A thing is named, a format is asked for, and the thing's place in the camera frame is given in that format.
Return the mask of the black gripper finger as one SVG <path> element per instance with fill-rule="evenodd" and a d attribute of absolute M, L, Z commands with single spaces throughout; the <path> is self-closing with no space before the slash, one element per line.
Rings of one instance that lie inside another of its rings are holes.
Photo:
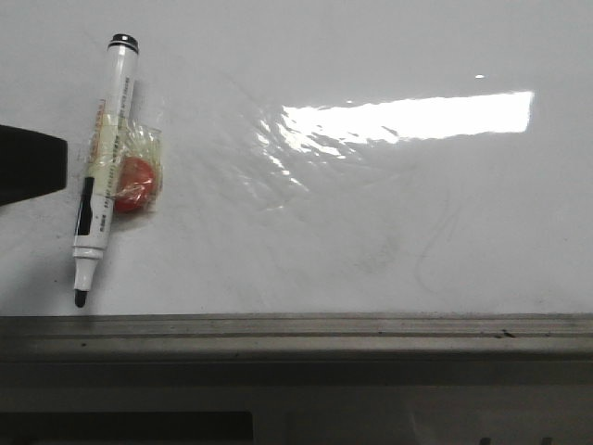
<path fill-rule="evenodd" d="M 68 143 L 58 137 L 1 126 L 1 205 L 48 195 L 67 186 Z"/>

